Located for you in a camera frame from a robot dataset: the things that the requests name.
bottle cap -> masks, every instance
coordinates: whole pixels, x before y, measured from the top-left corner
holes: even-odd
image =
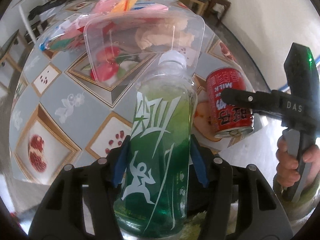
[[[159,59],[159,64],[165,61],[175,61],[181,64],[184,69],[187,68],[186,58],[176,50],[169,50],[162,54],[162,56]]]

white wall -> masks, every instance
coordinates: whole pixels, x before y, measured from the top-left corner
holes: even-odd
[[[320,17],[310,0],[230,0],[224,25],[253,58],[271,89],[286,81],[283,64],[293,42],[320,55]]]
[[[0,46],[2,47],[4,43],[10,38],[10,36],[19,29],[19,32],[24,35],[26,28],[22,22],[18,6],[14,6],[19,0],[12,0],[4,15],[0,20]],[[25,11],[25,14],[28,15],[29,12],[36,7],[37,5],[44,4],[44,0],[27,0],[22,4],[22,8]],[[31,21],[31,24],[39,20],[37,16],[34,20]],[[6,64],[0,70],[0,81],[6,86],[9,85],[10,79],[13,75],[13,70],[11,67]],[[0,87],[0,97],[6,95],[6,91]]]

patterned tablecloth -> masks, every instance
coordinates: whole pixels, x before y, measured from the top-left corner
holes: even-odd
[[[89,61],[85,46],[59,53],[39,49],[53,28],[75,12],[89,12],[96,1],[76,0],[66,5],[52,19],[51,26],[38,39],[26,61],[10,119],[9,143],[16,179],[51,184],[65,164],[89,165],[121,145],[130,134],[136,104],[135,86],[117,85],[110,89],[94,83],[87,72]],[[189,10],[177,0],[151,1],[167,5],[170,11]],[[188,48],[181,50],[192,55]],[[133,74],[138,77],[148,65],[157,65],[158,59],[159,56],[153,56],[151,60],[142,60]],[[243,138],[215,139],[208,124],[206,77],[214,69],[228,65],[237,65],[236,59],[206,26],[193,74],[199,103],[192,132],[213,153]],[[44,159],[29,155],[35,150],[40,151]]]

plastic bag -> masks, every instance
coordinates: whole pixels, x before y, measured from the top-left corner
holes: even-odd
[[[57,7],[53,7],[53,8],[51,8],[51,9],[49,9],[49,10],[44,11],[43,13],[41,13],[41,14],[39,15],[40,21],[41,21],[41,22],[44,22],[45,20],[49,19],[51,16],[56,15],[59,11],[62,10],[62,8],[63,8],[65,5],[66,5],[66,4],[63,3],[62,5],[59,5],[59,6],[57,6]]]
[[[93,18],[108,13],[129,11],[137,0],[99,0],[90,13],[74,14],[60,24],[51,35],[45,38],[39,48],[43,51],[73,49],[84,44],[83,30]]]

table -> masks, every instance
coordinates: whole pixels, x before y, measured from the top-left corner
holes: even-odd
[[[177,0],[152,1],[168,5],[169,10],[187,10],[191,13]],[[88,65],[85,47],[59,53],[42,52],[38,48],[53,28],[75,13],[70,8],[81,2],[77,0],[66,5],[56,15],[52,25],[35,44],[18,83],[21,88],[16,92],[12,106],[9,131],[12,173],[14,178],[21,181],[17,183],[21,186],[12,190],[18,213],[39,204],[48,185],[65,164],[72,163],[75,167],[91,164],[97,158],[106,156],[107,149],[118,146],[116,134],[125,136],[131,130],[136,103],[135,86],[117,86],[109,91],[75,75],[73,70],[77,66]],[[94,2],[87,3],[78,12],[88,12],[93,5]],[[221,44],[222,41],[206,26],[198,65],[192,74],[199,98],[198,111],[207,102],[207,75],[220,67],[237,66],[236,59],[227,57],[229,54],[221,49]],[[192,55],[190,48],[186,48],[186,51]],[[159,56],[153,57],[149,66],[157,65],[158,60]],[[45,85],[41,83],[43,79],[47,80]],[[272,184],[276,173],[276,140],[281,134],[279,122],[255,116],[255,129],[258,132],[247,138],[238,136],[221,140],[206,134],[204,122],[205,117],[201,117],[197,121],[197,128],[192,128],[201,145],[209,147],[213,154],[220,152],[233,165],[255,163]],[[36,172],[28,160],[29,140],[34,136],[44,140],[48,165],[44,173]]]

